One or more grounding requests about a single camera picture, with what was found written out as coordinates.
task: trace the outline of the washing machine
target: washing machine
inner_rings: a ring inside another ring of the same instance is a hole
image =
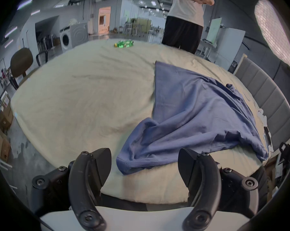
[[[67,26],[59,31],[59,35],[62,51],[68,51],[88,41],[87,23]]]

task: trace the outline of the white t-shirt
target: white t-shirt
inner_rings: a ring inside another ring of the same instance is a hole
[[[168,16],[204,26],[204,11],[202,5],[192,0],[173,0]]]

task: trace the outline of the beige tablecloth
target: beige tablecloth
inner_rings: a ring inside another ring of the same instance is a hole
[[[143,203],[185,202],[188,190],[177,163],[127,176],[116,166],[116,156],[131,131],[152,115],[155,61],[233,84],[262,135],[257,104],[234,75],[191,53],[140,41],[131,48],[114,48],[117,41],[89,41],[43,65],[13,96],[14,115],[27,138],[55,167],[67,166],[81,151],[110,148],[112,170],[102,193]],[[211,155],[222,167],[245,176],[261,165],[251,148],[236,146]]]

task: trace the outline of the blue cloth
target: blue cloth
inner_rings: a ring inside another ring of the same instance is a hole
[[[141,121],[116,158],[132,174],[178,160],[181,148],[216,152],[250,145],[268,158],[251,110],[231,85],[179,67],[156,62],[153,118]]]

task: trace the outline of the concrete floor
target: concrete floor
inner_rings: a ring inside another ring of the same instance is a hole
[[[125,36],[122,34],[114,33],[89,36],[89,40],[106,40],[112,38],[141,40],[151,43],[161,43],[162,41],[161,35],[152,36],[149,39],[147,35]],[[54,51],[50,50],[48,52],[48,60],[51,60],[60,54],[62,54],[61,46],[56,46]],[[45,63],[43,55],[41,62],[42,64]],[[13,94],[15,93],[14,88],[9,85],[7,91],[9,96],[12,98]],[[12,165],[12,169],[9,169],[8,171],[1,169],[1,171],[7,182],[12,186],[17,187],[17,189],[14,191],[20,200],[26,206],[30,207],[32,179],[37,175],[45,175],[55,168],[46,159],[44,159],[44,157],[34,148],[30,141],[27,140],[15,118],[13,119],[12,125],[8,130],[7,136],[11,143],[11,152],[8,157],[8,163]]]

